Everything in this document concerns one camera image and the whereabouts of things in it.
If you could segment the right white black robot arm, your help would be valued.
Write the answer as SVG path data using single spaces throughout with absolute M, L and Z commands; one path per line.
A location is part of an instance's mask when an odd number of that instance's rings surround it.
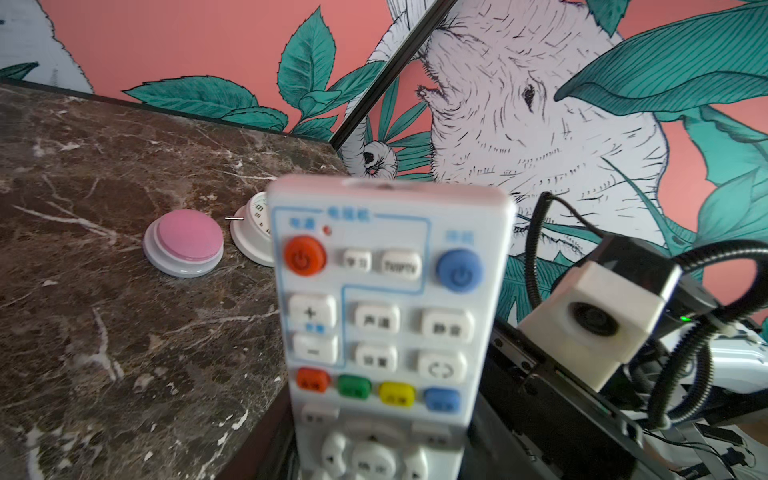
M 644 438 L 704 416 L 715 342 L 767 304 L 766 244 L 726 240 L 669 257 L 608 235 L 548 297 L 536 250 L 529 239 L 531 314 L 492 331 L 461 477 L 671 478 Z

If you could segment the white remote control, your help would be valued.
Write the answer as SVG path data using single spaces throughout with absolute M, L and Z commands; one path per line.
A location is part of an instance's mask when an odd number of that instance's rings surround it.
M 457 478 L 515 203 L 310 174 L 266 196 L 301 477 Z

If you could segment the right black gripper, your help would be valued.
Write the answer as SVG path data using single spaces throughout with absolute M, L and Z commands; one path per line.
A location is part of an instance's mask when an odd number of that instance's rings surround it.
M 639 425 L 507 323 L 491 332 L 467 434 L 470 479 L 672 479 Z

